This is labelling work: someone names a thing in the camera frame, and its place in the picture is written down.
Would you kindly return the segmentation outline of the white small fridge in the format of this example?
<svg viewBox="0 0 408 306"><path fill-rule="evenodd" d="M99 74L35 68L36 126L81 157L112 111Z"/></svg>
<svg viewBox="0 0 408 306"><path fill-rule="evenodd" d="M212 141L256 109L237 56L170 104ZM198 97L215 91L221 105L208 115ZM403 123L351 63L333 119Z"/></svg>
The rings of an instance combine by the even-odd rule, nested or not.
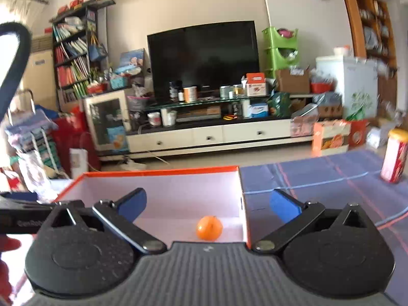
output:
<svg viewBox="0 0 408 306"><path fill-rule="evenodd" d="M333 55L315 59L318 71L335 80L342 96L343 117L360 111L359 119L374 118L378 109L378 72L370 59Z"/></svg>

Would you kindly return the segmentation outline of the red can yellow lid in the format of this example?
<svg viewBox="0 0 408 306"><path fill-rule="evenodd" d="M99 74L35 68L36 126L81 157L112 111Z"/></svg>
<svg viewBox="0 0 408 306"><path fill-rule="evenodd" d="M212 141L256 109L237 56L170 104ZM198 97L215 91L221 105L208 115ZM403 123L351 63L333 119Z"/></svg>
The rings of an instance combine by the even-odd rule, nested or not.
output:
<svg viewBox="0 0 408 306"><path fill-rule="evenodd" d="M392 129L389 132L387 148L380 177L389 183L398 183L404 172L407 160L408 132Z"/></svg>

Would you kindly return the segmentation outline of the brown cardboard box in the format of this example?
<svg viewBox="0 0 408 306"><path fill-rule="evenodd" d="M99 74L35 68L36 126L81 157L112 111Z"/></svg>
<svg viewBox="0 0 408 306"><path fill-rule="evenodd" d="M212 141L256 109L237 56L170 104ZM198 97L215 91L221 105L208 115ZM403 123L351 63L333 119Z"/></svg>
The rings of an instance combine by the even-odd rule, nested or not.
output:
<svg viewBox="0 0 408 306"><path fill-rule="evenodd" d="M309 69L281 69L275 72L278 91L289 94L309 94Z"/></svg>

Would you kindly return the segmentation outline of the red shopping bag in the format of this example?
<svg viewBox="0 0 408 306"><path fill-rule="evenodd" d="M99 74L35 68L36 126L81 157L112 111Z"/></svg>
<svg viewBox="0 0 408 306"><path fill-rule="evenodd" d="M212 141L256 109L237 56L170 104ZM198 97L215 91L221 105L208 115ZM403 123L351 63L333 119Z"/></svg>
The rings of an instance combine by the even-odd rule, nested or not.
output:
<svg viewBox="0 0 408 306"><path fill-rule="evenodd" d="M87 124L86 114L79 106L74 107L70 113L61 115L53 120L57 129L52 131L52 136L57 147L59 161L63 170L71 177L70 150L86 150L86 171L100 170L101 164L93 139Z"/></svg>

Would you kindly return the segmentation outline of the wooden display shelf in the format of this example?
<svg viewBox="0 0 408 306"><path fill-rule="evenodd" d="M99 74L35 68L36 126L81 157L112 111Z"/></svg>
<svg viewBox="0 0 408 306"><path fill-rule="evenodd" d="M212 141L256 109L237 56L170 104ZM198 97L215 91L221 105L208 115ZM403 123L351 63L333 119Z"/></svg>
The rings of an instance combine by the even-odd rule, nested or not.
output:
<svg viewBox="0 0 408 306"><path fill-rule="evenodd" d="M382 103L396 105L397 60L396 44L387 3L382 0L345 0L353 40L353 53L357 58L376 65L374 96L360 100L366 104L365 117L386 115Z"/></svg>

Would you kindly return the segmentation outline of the black flat television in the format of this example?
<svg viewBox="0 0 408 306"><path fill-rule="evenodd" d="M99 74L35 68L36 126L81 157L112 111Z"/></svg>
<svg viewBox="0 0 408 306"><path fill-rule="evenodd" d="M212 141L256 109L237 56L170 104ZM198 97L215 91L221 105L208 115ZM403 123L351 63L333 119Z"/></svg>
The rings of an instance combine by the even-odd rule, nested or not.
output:
<svg viewBox="0 0 408 306"><path fill-rule="evenodd" d="M260 71L254 21L192 25L147 36L155 99L170 101L172 84L213 93Z"/></svg>

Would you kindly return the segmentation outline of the green stacked plastic bins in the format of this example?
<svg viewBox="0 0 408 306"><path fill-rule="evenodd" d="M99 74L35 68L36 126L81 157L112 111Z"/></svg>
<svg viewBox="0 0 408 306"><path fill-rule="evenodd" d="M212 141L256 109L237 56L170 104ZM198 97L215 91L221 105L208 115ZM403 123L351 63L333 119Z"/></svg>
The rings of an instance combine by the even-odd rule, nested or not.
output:
<svg viewBox="0 0 408 306"><path fill-rule="evenodd" d="M262 30L265 41L266 74L275 77L276 70L299 66L298 30L268 27Z"/></svg>

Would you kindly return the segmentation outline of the white tv cabinet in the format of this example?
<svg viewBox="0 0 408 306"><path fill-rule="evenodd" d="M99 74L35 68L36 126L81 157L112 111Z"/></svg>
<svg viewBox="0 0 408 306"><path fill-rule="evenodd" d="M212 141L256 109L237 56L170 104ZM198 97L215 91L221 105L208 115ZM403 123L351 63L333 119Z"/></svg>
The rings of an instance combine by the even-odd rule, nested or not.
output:
<svg viewBox="0 0 408 306"><path fill-rule="evenodd" d="M311 141L311 132L296 135L292 131L290 117L270 113L267 97L152 104L147 107L146 114L161 124L132 127L126 140L133 158Z"/></svg>

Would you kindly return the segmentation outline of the orange fruit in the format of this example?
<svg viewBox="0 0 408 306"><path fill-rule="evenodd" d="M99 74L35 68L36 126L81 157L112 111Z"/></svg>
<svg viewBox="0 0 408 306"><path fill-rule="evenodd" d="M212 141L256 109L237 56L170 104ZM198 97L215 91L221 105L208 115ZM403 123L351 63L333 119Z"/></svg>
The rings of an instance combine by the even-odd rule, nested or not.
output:
<svg viewBox="0 0 408 306"><path fill-rule="evenodd" d="M196 235L200 240L215 241L223 232L223 225L216 216L204 216L196 225Z"/></svg>

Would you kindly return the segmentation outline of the dark bookshelf with books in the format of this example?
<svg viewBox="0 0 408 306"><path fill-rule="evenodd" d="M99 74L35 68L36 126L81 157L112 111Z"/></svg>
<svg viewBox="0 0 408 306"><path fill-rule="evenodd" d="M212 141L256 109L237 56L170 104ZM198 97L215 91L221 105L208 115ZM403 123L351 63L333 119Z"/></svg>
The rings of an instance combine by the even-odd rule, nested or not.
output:
<svg viewBox="0 0 408 306"><path fill-rule="evenodd" d="M70 111L89 96L88 87L104 61L95 51L102 44L98 13L115 4L114 0L73 0L50 20L57 107L61 112Z"/></svg>

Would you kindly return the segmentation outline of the orange printed carton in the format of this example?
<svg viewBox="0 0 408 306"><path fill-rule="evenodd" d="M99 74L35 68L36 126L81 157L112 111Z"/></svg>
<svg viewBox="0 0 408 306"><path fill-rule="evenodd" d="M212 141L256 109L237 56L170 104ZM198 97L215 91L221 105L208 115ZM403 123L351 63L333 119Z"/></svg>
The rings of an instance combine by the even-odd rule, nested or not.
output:
<svg viewBox="0 0 408 306"><path fill-rule="evenodd" d="M313 127L312 156L332 156L349 150L351 123L345 120L316 122Z"/></svg>

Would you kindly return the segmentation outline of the blue plaid tablecloth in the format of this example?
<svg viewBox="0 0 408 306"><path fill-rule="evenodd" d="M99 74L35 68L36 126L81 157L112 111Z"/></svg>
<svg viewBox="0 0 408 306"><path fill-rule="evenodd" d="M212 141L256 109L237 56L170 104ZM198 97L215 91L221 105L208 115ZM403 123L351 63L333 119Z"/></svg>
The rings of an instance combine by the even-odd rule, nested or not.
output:
<svg viewBox="0 0 408 306"><path fill-rule="evenodd" d="M250 237L260 240L279 226L270 208L273 189L301 202L341 209L358 203L378 227L396 260L387 294L407 305L407 176L391 184L380 177L383 159L368 150L241 169Z"/></svg>

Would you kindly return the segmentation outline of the beige standing air conditioner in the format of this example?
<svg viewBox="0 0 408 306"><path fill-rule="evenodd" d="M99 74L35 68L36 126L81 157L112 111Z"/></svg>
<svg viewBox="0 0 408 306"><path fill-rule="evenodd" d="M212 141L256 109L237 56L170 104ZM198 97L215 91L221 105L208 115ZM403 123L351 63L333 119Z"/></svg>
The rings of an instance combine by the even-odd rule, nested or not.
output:
<svg viewBox="0 0 408 306"><path fill-rule="evenodd" d="M32 91L36 104L58 110L53 37L50 33L32 38L30 57L23 75L23 88Z"/></svg>

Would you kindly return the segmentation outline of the white glass door cabinet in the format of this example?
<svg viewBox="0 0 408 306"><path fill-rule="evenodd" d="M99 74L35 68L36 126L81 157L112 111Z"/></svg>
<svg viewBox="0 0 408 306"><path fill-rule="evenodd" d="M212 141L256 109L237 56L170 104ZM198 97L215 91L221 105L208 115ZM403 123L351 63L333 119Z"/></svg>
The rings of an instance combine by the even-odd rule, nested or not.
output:
<svg viewBox="0 0 408 306"><path fill-rule="evenodd" d="M101 156L129 152L126 135L131 130L127 101L130 95L128 88L94 95L84 101L88 127Z"/></svg>

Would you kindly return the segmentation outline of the orange cardboard box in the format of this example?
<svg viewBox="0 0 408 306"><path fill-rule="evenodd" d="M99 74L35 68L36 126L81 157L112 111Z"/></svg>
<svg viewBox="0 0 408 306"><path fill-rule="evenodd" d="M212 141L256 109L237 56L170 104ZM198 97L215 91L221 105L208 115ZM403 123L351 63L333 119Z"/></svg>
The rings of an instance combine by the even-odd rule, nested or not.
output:
<svg viewBox="0 0 408 306"><path fill-rule="evenodd" d="M220 243L250 243L248 215L237 166L161 171L108 171L84 173L57 200L81 200L90 207L99 200L118 200L143 188L147 205L127 206L136 213L134 224L162 240L197 242L196 226L205 216L222 222Z"/></svg>

